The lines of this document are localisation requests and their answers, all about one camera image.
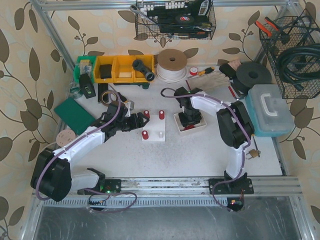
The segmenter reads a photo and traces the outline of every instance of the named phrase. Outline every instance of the yellow screwdriver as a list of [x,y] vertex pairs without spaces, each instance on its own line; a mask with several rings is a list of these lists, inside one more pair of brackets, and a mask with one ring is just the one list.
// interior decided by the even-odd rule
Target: yellow screwdriver
[[214,70],[215,70],[215,68],[213,66],[212,67],[208,67],[205,70],[198,72],[197,75],[198,76],[202,76],[204,74],[209,74],[209,73],[212,73]]

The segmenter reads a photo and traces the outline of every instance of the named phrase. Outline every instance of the green storage bin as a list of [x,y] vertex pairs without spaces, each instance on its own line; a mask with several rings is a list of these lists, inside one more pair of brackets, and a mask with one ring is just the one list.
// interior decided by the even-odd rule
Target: green storage bin
[[90,63],[92,64],[90,78],[91,78],[92,83],[93,84],[95,83],[94,68],[95,68],[97,56],[78,56],[78,58],[76,60],[76,65],[75,65],[74,71],[73,71],[73,78],[76,83],[79,83],[79,78],[80,78],[80,69],[79,69],[78,64],[80,63],[81,60],[88,60],[88,59],[90,60]]

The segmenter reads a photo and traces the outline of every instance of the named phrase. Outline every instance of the beige glove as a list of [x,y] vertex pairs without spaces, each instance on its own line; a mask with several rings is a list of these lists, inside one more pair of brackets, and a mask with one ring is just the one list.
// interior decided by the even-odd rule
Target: beige glove
[[230,86],[229,77],[227,77],[219,70],[215,70],[211,73],[204,74],[202,76],[187,79],[186,83],[188,84],[191,90],[194,88],[199,88],[205,92],[211,91],[212,89],[219,87]]

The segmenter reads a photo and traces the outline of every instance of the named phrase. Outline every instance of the yellow storage bin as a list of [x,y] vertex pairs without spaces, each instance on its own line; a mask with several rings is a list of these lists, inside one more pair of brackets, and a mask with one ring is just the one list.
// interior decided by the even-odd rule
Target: yellow storage bin
[[136,56],[118,55],[112,65],[112,78],[115,84],[133,84],[134,69],[132,63],[136,60]]
[[112,68],[114,68],[114,61],[115,61],[116,56],[97,56],[95,60],[95,66],[94,66],[94,82],[98,84],[112,84],[114,82],[114,76],[113,72],[111,70],[111,75],[112,78],[100,78],[100,66],[101,65],[106,65],[106,64],[111,64]]
[[[135,55],[135,58],[141,60],[146,67],[148,67],[153,73],[155,73],[155,58],[153,55]],[[150,83],[146,80],[142,72],[136,70],[133,71],[135,83]]]

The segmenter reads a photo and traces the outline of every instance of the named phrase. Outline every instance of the black wire basket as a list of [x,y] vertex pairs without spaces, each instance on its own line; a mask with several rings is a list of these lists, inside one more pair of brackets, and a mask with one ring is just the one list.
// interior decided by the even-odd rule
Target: black wire basket
[[[312,99],[320,93],[320,78],[302,81],[295,78],[298,83],[292,84],[285,81],[278,69],[277,59],[279,55],[296,46],[309,46],[315,44],[314,37],[318,32],[312,32],[311,28],[319,28],[307,10],[301,16],[284,16],[274,20],[279,30],[276,31],[269,24],[264,27],[272,33],[271,37],[259,29],[259,37],[262,47],[271,65],[282,98],[284,99]],[[295,74],[315,73],[320,71],[320,59],[306,56],[301,65],[302,57],[295,57],[287,67]]]
[[169,3],[166,1],[137,1],[136,6],[139,9],[152,6],[153,10],[147,11],[146,15],[157,24],[136,14],[135,39],[141,41],[154,39],[154,41],[159,42],[162,47],[174,39],[211,40],[217,26],[213,1],[210,0],[210,4],[204,15],[198,15],[198,12],[195,14],[194,7],[182,7],[182,2],[185,3],[184,1],[174,2],[180,5],[179,8],[166,9],[166,4]]

